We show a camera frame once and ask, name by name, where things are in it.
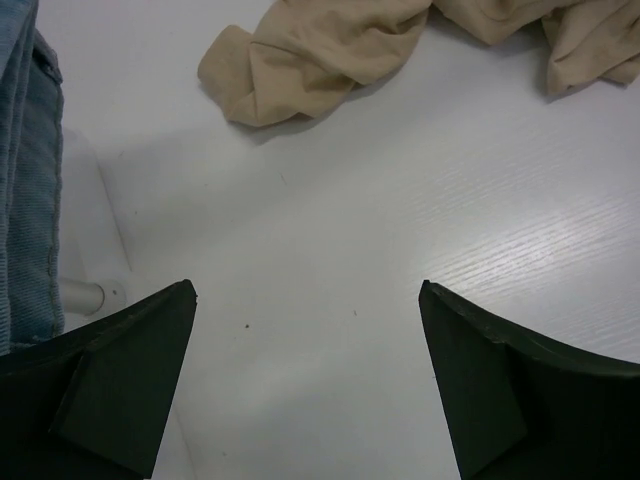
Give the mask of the beige t shirt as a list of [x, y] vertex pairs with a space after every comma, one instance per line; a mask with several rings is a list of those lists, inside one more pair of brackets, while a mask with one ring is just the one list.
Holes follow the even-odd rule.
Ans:
[[221, 31], [197, 76], [230, 122], [315, 118], [401, 68], [431, 10], [488, 45], [540, 23], [552, 95], [597, 79], [627, 85], [639, 75], [635, 1], [277, 1], [254, 31]]

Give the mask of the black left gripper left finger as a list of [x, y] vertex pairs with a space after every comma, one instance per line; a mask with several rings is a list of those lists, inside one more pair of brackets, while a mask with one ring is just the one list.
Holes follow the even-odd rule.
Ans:
[[151, 478], [195, 312], [183, 280], [2, 356], [2, 478]]

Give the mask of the blue denim cloth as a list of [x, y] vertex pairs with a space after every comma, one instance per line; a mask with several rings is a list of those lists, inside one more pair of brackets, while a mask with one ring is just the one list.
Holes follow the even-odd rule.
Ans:
[[1, 352], [64, 330], [58, 286], [64, 97], [36, 1], [1, 4]]

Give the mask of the white clothes rack frame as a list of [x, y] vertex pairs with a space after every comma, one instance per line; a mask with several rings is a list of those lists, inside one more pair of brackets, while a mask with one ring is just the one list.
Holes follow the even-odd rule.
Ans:
[[92, 321], [127, 306], [130, 270], [94, 148], [71, 129], [63, 139], [60, 294], [66, 314]]

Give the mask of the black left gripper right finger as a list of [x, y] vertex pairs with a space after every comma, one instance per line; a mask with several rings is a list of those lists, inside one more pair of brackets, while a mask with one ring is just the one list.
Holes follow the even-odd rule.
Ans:
[[636, 479], [639, 366], [426, 281], [423, 329], [463, 479]]

